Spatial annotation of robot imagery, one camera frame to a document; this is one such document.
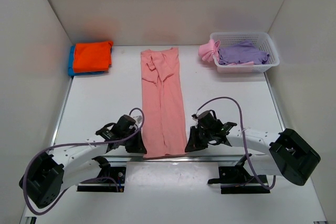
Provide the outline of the salmon pink t shirt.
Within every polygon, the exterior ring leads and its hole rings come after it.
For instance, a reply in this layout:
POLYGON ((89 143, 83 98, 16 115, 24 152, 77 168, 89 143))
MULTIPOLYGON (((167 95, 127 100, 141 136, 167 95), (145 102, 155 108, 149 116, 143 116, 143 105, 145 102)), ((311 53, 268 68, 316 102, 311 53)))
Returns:
POLYGON ((141 52, 145 158, 183 155, 187 145, 178 48, 141 52))

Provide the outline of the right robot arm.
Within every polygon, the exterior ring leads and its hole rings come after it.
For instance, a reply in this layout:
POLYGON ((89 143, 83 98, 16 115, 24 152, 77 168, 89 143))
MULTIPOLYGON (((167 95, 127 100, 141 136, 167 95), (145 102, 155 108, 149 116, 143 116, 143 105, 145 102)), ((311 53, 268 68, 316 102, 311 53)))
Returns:
POLYGON ((241 185, 268 175, 282 176, 303 186, 321 161, 320 155, 295 130, 269 133, 242 129, 234 122, 222 123, 214 110, 192 117, 196 125, 190 128, 185 152, 204 150, 210 145, 244 148, 238 163, 225 176, 210 179, 209 184, 241 185))

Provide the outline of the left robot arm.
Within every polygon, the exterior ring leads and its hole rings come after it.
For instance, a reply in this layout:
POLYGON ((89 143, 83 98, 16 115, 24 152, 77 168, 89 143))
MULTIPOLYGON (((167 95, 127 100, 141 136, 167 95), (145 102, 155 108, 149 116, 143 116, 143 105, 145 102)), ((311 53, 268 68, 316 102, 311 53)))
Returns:
POLYGON ((124 146, 128 153, 145 154, 141 128, 143 116, 123 115, 108 123, 81 143, 60 144, 41 151, 28 164, 19 181, 27 203, 44 209, 57 202, 69 187, 83 182, 115 183, 111 165, 105 158, 124 146))

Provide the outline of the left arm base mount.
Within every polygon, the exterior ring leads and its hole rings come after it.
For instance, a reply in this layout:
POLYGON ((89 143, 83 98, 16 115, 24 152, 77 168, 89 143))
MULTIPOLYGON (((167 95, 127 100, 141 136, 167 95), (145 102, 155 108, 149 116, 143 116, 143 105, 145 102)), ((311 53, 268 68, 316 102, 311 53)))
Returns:
POLYGON ((89 179, 77 186, 79 192, 123 193, 127 166, 126 163, 110 163, 105 157, 94 159, 99 163, 100 172, 94 179, 89 179))

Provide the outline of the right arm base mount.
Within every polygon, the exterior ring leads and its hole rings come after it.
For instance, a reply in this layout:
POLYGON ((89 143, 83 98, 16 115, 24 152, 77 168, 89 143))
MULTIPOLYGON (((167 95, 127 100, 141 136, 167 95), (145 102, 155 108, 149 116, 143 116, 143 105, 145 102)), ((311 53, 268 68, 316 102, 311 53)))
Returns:
POLYGON ((242 157, 232 165, 218 166, 218 178, 208 180, 208 185, 220 185, 221 194, 269 194, 258 180, 245 170, 247 158, 242 157))

